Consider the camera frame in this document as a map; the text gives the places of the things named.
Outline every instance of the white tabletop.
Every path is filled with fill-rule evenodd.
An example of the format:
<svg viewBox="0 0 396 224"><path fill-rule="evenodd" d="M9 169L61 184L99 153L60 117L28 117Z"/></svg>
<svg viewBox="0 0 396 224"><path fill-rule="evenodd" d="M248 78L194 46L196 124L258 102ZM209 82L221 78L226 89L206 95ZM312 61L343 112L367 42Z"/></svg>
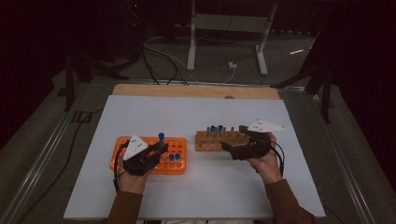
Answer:
<svg viewBox="0 0 396 224"><path fill-rule="evenodd" d="M300 205L324 217L315 184L282 100L210 99L150 96L109 96L92 144L78 176L65 218L107 217L116 191L109 169L119 136L136 133L184 137L184 175L151 175L139 218L217 219L261 218L272 215L262 180L246 161L228 152L194 150L197 131L211 125L229 130L261 119L286 127L275 132L285 151L285 174Z"/></svg>

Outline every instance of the power cord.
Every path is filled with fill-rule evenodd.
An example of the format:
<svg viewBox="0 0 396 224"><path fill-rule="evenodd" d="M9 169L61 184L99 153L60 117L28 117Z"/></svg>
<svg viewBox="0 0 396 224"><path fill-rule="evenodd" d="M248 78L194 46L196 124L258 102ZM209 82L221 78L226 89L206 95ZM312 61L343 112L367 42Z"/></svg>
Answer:
<svg viewBox="0 0 396 224"><path fill-rule="evenodd" d="M333 216L335 216L342 224L344 224L345 222L343 221L343 219L341 219L339 216L337 216L334 211L330 210L328 207L326 207L325 205L323 205L324 209L326 209L327 211L329 211Z"/></svg>
<svg viewBox="0 0 396 224"><path fill-rule="evenodd" d="M116 157L114 158L114 179L113 179L113 183L114 183L114 188L116 189L116 192L119 192L120 190L120 186L119 186L119 177L122 176L123 174L125 174L126 171L122 172L121 174L117 174L117 171L119 169L119 159L120 159L120 154L122 152L122 149L125 147L128 147L129 145L129 140L126 141L124 144L120 145L119 149L117 150L116 153Z"/></svg>
<svg viewBox="0 0 396 224"><path fill-rule="evenodd" d="M50 185L47 187L47 189L41 194L41 196L40 196L40 197L33 203L33 205L24 213L24 215L23 215L23 216L20 218L20 220L18 221L18 224L21 224L21 223L26 219L26 217L32 212L32 210L37 206L37 204L38 204L39 202L41 202L41 200L47 195L48 192L50 192L50 190L51 190L51 189L53 188L53 186L57 183L57 181L59 180L59 178L61 178L62 174L64 173L64 170L66 169L67 165L68 165L69 162L70 162L70 159L71 159L72 154L73 154L73 147L74 147L74 144L75 144L75 142L76 142L76 138L77 138L78 131L79 131L79 129L81 128L81 126L82 126L82 124L84 123L84 121L91 120L91 118L92 118L92 116L93 116L94 114L99 113L99 112L101 112L101 111L103 111L103 109L96 110L96 111L93 111L93 112L81 111L81 112L84 112L84 113L88 113L88 115L79 123L79 125L77 126L77 128L76 128L76 130L75 130L75 132L74 132L73 139L72 139L72 143L71 143L71 145L70 145L69 153L68 153L68 155L67 155L67 160L66 160L66 163L64 164L64 167L61 169L61 172L55 177L55 179L50 183Z"/></svg>
<svg viewBox="0 0 396 224"><path fill-rule="evenodd" d="M149 65L148 59L146 58L146 54L143 52L141 55L142 55L142 59L143 59L143 64L146 65L146 67L148 69L148 72L151 75L151 78L153 80L153 84L160 85L160 83L158 82L157 78L154 76L155 73L154 73L151 65Z"/></svg>
<svg viewBox="0 0 396 224"><path fill-rule="evenodd" d="M169 63L171 63L174 68L175 68L175 74L169 78L168 82L166 83L166 85L169 85L171 83L172 80L174 80L177 76L179 76L180 81L183 85L185 86L189 86L189 83L187 83L187 81L183 78L183 76L181 75L180 70L178 69L177 65L175 64L175 62L171 59L171 57L163 52L160 52L158 50L152 49L152 48L148 48L147 45L145 44L145 46L143 47L144 53L148 54L148 55L152 55L155 57L160 57L165 59L166 61L168 61ZM152 71L155 75L162 77L162 78L167 78L167 77L163 77L160 76L159 74L155 73L154 71Z"/></svg>
<svg viewBox="0 0 396 224"><path fill-rule="evenodd" d="M184 64L180 59L178 59L177 57L172 56L172 55L170 55L170 54L167 54L167 53L161 52L161 51L159 51L159 50L153 49L153 48L151 48L149 45L147 45L146 43L143 43L143 45L145 46L145 49L149 49L149 50L151 50L151 51L154 51L154 52L156 52L156 53L161 54L162 56L168 57L169 60L175 59L177 62L179 62L180 64L183 65L183 67L186 69L187 73L189 74L190 78L191 78L192 80L194 80L194 81L196 81L196 82L199 83L199 81L196 80L196 79L191 75L191 73L190 73L190 71L188 70L186 64ZM187 86L189 85L189 84L187 83L187 81L181 76L181 73L180 73L180 79L184 82L185 85L187 85Z"/></svg>
<svg viewBox="0 0 396 224"><path fill-rule="evenodd" d="M280 151L282 152L282 156L280 156L280 154L276 151L276 149L274 147L271 146L271 150L273 150L275 152L275 154L277 155L277 157L279 158L279 171L280 174L283 176L283 171L285 170L285 152L283 151L283 148L274 141L270 141L271 143L274 143L277 147L279 147Z"/></svg>

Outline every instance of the hand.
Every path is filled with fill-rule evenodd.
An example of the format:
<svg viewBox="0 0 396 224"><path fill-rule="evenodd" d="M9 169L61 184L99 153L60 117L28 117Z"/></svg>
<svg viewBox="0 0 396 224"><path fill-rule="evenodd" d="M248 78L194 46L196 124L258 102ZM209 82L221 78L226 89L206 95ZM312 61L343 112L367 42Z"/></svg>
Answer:
<svg viewBox="0 0 396 224"><path fill-rule="evenodd" d="M271 146L273 148L276 147L276 138L272 133L268 133ZM282 179L282 174L279 171L279 167L277 164L277 158L276 154L273 150L270 150L267 155L259 158L259 159L247 159L248 162L250 162L251 167L256 169L256 171L260 174L262 177L262 181L264 184L271 184L275 183L279 180Z"/></svg>
<svg viewBox="0 0 396 224"><path fill-rule="evenodd" d="M122 162L123 159L120 158L119 175L125 172ZM153 169L149 170L147 173L145 173L142 176L130 175L128 172L125 172L123 175L119 177L120 191L143 194L143 191L145 191L146 181L148 180L148 177L151 174L152 170Z"/></svg>

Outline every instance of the test tube rack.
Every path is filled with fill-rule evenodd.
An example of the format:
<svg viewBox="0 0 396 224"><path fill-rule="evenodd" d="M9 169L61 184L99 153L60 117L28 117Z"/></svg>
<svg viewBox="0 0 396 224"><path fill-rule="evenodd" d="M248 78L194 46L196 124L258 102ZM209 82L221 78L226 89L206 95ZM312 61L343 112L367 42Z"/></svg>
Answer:
<svg viewBox="0 0 396 224"><path fill-rule="evenodd" d="M233 127L230 131L226 128L215 128L206 131L198 131L195 135L195 151L222 151L221 142L231 144L233 147L244 146L248 143L249 137L245 133L235 131Z"/></svg>
<svg viewBox="0 0 396 224"><path fill-rule="evenodd" d="M158 137L140 136L140 138L150 146L156 144ZM110 161L110 169L114 170L114 160L120 146L131 139L131 136L121 136L117 139L114 146L113 156ZM181 137L165 137L163 139L165 144L169 144L168 150L161 155L160 163L158 163L154 170L153 175L182 175L186 170L187 157L186 146L187 140ZM120 158L125 154L126 147L121 150Z"/></svg>

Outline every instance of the wooden test tube rack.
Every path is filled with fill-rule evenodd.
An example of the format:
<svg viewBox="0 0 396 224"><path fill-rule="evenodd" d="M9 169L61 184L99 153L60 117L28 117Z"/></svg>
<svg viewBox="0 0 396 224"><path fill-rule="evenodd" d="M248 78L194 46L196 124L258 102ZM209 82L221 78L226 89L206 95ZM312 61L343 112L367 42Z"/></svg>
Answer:
<svg viewBox="0 0 396 224"><path fill-rule="evenodd" d="M214 132L197 131L195 135L195 151L222 151L221 143L231 144L233 147L243 146L248 143L248 135L235 131L233 127L230 131L223 128L221 132L216 128Z"/></svg>

